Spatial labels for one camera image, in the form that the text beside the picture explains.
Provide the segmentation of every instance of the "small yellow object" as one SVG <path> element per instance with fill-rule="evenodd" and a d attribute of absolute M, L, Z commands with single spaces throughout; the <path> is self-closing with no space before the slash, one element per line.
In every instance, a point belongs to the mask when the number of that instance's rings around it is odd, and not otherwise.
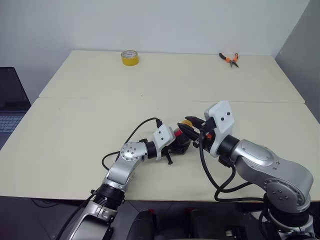
<path fill-rule="evenodd" d="M 182 123 L 188 125 L 189 127 L 193 127 L 192 122 L 189 120 L 183 120 Z"/>
<path fill-rule="evenodd" d="M 122 62 L 126 66 L 134 66 L 139 63 L 138 53 L 133 50 L 127 50 L 121 53 Z"/>

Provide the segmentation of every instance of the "black wire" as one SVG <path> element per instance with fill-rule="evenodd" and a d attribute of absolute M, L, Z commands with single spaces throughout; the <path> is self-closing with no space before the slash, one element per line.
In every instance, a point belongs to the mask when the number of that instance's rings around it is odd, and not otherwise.
<path fill-rule="evenodd" d="M 241 202 L 241 201 L 261 201 L 264 202 L 263 198 L 260 197 L 241 197 L 241 198 L 219 198 L 219 193 L 222 192 L 222 190 L 234 179 L 236 175 L 236 167 L 231 166 L 232 173 L 230 177 L 215 191 L 214 193 L 214 199 L 218 202 Z"/>
<path fill-rule="evenodd" d="M 55 240 L 60 240 L 62 234 L 64 233 L 64 231 L 66 230 L 67 226 L 69 225 L 69 223 L 71 222 L 71 220 L 74 218 L 74 216 L 77 214 L 77 212 L 79 212 L 80 209 L 84 208 L 90 201 L 90 199 L 93 198 L 93 194 L 91 194 L 86 200 L 83 201 L 83 203 L 81 203 L 76 210 L 74 210 L 74 212 L 69 216 L 69 218 L 65 221 L 64 225 L 62 226 L 62 228 L 60 229 L 58 235 L 56 236 Z"/>
<path fill-rule="evenodd" d="M 152 121 L 152 120 L 156 120 L 156 121 L 160 121 L 159 118 L 157 117 L 151 117 L 151 118 L 148 118 L 147 120 L 144 120 L 143 122 L 141 122 L 136 128 L 135 130 L 133 130 L 133 132 L 130 134 L 130 136 L 128 137 L 128 139 L 124 142 L 124 144 L 126 144 L 127 142 L 129 142 L 129 140 L 132 138 L 132 136 L 136 133 L 136 131 L 145 123 L 149 122 L 149 121 Z M 116 156 L 116 160 L 118 160 L 119 158 L 119 155 L 120 155 L 120 152 L 118 153 L 118 155 Z"/>
<path fill-rule="evenodd" d="M 59 203 L 56 203 L 56 204 L 53 204 L 53 205 L 50 205 L 50 206 L 41 206 L 41 205 L 39 205 L 38 203 L 36 203 L 36 201 L 35 201 L 34 199 L 30 198 L 30 200 L 33 202 L 34 205 L 36 205 L 37 207 L 42 208 L 42 209 L 48 209 L 48 208 L 52 208 L 52 207 L 54 207 L 54 206 L 59 205 Z"/>
<path fill-rule="evenodd" d="M 105 155 L 103 158 L 102 158 L 102 166 L 107 170 L 109 171 L 110 169 L 105 165 L 105 159 L 111 155 L 114 155 L 114 154 L 119 154 L 120 152 L 119 151 L 115 151 L 115 152 L 112 152 L 112 153 L 109 153 L 107 155 Z"/>
<path fill-rule="evenodd" d="M 200 132 L 200 135 L 199 135 L 199 150 L 200 150 L 200 159 L 201 159 L 201 163 L 202 163 L 202 167 L 204 169 L 204 172 L 206 174 L 206 176 L 208 177 L 208 179 L 210 180 L 210 182 L 212 183 L 212 185 L 218 189 L 220 186 L 216 183 L 216 181 L 212 178 L 210 172 L 209 172 L 209 169 L 207 167 L 207 164 L 206 164 L 206 160 L 205 160 L 205 156 L 204 156 L 204 147 L 203 147 L 203 139 L 204 139 L 204 133 L 203 131 Z M 233 188 L 229 188 L 229 189 L 222 189 L 221 192 L 222 193 L 232 193 L 232 192 L 235 192 L 239 189 L 242 189 L 246 186 L 249 186 L 251 185 L 252 183 L 251 182 L 245 182 L 243 184 L 240 184 L 238 186 L 235 186 Z"/>
<path fill-rule="evenodd" d="M 260 198 L 260 197 L 242 197 L 242 198 L 228 198 L 228 199 L 218 198 L 219 193 L 231 193 L 231 192 L 237 191 L 237 190 L 239 190 L 241 188 L 244 188 L 244 187 L 250 185 L 251 183 L 250 182 L 245 182 L 245 183 L 243 183 L 243 184 L 241 184 L 239 186 L 236 186 L 236 187 L 233 187 L 233 188 L 230 188 L 230 189 L 224 189 L 234 179 L 234 177 L 236 175 L 236 168 L 234 166 L 231 166 L 232 167 L 231 176 L 221 186 L 219 186 L 216 183 L 216 181 L 213 179 L 213 177 L 211 176 L 211 174 L 209 172 L 209 169 L 207 167 L 205 156 L 204 156 L 203 141 L 204 141 L 204 132 L 200 131 L 200 134 L 199 134 L 200 159 L 201 159 L 202 167 L 204 169 L 204 172 L 205 172 L 206 176 L 208 177 L 208 179 L 210 180 L 212 185 L 217 189 L 215 194 L 214 194 L 214 199 L 216 201 L 219 201 L 219 202 L 240 202 L 240 201 L 261 201 L 261 202 L 263 202 L 264 201 L 263 198 Z"/>
<path fill-rule="evenodd" d="M 258 219 L 258 225 L 259 225 L 259 230 L 260 230 L 262 236 L 263 236 L 266 240 L 269 240 L 268 234 L 265 232 L 264 226 L 262 225 L 262 219 L 264 218 L 264 215 L 266 214 L 266 212 L 267 212 L 267 209 L 264 208 L 264 209 L 262 210 L 262 212 L 260 213 L 260 216 L 259 216 L 259 219 Z"/>

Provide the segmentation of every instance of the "tabletop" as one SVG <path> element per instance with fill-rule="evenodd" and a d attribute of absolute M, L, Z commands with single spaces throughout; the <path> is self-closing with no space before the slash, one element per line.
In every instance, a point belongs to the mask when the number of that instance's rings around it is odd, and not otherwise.
<path fill-rule="evenodd" d="M 212 54 L 140 52 L 135 66 L 120 54 L 72 51 L 40 98 L 305 102 L 271 56 L 240 55 L 231 68 Z"/>
<path fill-rule="evenodd" d="M 104 155 L 118 151 L 133 129 L 149 117 L 172 128 L 185 116 L 204 118 L 214 102 L 127 100 L 101 101 L 75 98 L 38 98 L 0 150 L 0 195 L 48 199 L 85 199 L 100 186 L 106 171 Z M 320 200 L 320 126 L 303 103 L 231 102 L 233 135 L 264 145 L 278 156 L 311 171 L 310 194 Z M 132 141 L 151 138 L 156 129 L 146 123 Z M 229 168 L 205 154 L 214 179 L 221 184 Z M 111 166 L 114 158 L 108 158 Z M 148 159 L 136 169 L 126 192 L 129 200 L 213 201 L 214 188 L 192 145 L 185 155 Z M 243 183 L 236 175 L 230 186 Z M 250 185 L 222 197 L 261 197 Z"/>

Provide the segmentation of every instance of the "laptop keyboard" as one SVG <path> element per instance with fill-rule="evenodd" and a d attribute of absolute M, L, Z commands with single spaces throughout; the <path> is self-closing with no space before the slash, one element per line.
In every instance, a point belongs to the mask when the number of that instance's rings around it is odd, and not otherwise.
<path fill-rule="evenodd" d="M 0 116 L 0 133 L 12 133 L 23 116 Z"/>

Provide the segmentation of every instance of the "yellow tape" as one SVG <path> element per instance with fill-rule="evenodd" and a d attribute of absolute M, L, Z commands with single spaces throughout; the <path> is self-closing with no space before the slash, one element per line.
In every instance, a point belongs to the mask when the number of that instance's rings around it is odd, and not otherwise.
<path fill-rule="evenodd" d="M 134 66 L 139 63 L 138 53 L 133 50 L 127 50 L 121 53 L 122 62 L 126 66 Z"/>

